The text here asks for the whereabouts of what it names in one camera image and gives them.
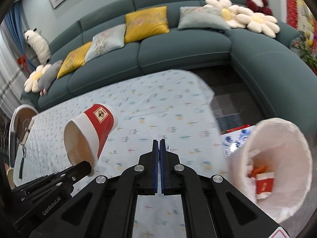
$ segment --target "white trash can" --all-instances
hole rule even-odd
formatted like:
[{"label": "white trash can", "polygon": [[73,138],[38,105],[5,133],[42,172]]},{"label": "white trash can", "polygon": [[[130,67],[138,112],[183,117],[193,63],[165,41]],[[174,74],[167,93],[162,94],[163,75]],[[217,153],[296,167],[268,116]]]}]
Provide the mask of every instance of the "white trash can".
[{"label": "white trash can", "polygon": [[[267,165],[274,172],[268,198],[257,200],[248,177],[248,162]],[[299,128],[286,120],[259,122],[245,144],[229,156],[229,181],[276,222],[281,223],[301,207],[312,181],[312,157]]]}]

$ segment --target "blue and white floral box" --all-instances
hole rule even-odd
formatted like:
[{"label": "blue and white floral box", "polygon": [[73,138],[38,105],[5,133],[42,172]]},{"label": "blue and white floral box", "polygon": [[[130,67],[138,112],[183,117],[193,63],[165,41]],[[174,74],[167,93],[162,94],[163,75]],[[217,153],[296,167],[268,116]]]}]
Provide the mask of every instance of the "blue and white floral box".
[{"label": "blue and white floral box", "polygon": [[230,154],[232,154],[237,148],[240,148],[241,146],[243,146],[243,144],[246,142],[246,140],[248,139],[251,131],[254,129],[254,125],[238,130],[238,131],[234,131],[234,132],[230,132],[227,134],[223,134],[220,136],[220,140],[221,143],[223,145],[223,149],[224,149],[224,154],[226,156],[229,156]]}]

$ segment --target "white sticker with red border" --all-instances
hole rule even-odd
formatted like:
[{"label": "white sticker with red border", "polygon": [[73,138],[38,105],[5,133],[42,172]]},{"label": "white sticker with red border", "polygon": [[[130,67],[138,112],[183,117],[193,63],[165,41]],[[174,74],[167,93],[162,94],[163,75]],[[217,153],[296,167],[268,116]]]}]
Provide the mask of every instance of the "white sticker with red border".
[{"label": "white sticker with red border", "polygon": [[269,238],[289,238],[289,236],[282,227],[279,227]]}]

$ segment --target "yellow pillow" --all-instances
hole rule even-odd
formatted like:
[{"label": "yellow pillow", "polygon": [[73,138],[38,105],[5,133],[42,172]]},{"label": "yellow pillow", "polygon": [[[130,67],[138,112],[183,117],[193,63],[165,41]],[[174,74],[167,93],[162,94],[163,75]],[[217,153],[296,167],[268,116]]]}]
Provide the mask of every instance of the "yellow pillow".
[{"label": "yellow pillow", "polygon": [[126,14],[125,43],[145,39],[158,34],[169,33],[167,7],[153,7]]},{"label": "yellow pillow", "polygon": [[91,42],[71,51],[64,60],[61,69],[58,72],[57,78],[70,73],[85,64],[85,56],[91,46]]}]

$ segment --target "red bow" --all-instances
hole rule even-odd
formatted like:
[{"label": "red bow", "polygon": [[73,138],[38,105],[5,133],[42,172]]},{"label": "red bow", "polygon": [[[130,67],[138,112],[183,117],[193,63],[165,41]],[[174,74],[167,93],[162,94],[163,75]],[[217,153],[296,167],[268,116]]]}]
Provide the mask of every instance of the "red bow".
[{"label": "red bow", "polygon": [[18,64],[21,65],[22,67],[22,71],[27,71],[29,72],[29,68],[26,64],[26,55],[22,55],[22,57],[20,57],[18,60],[17,60]]}]

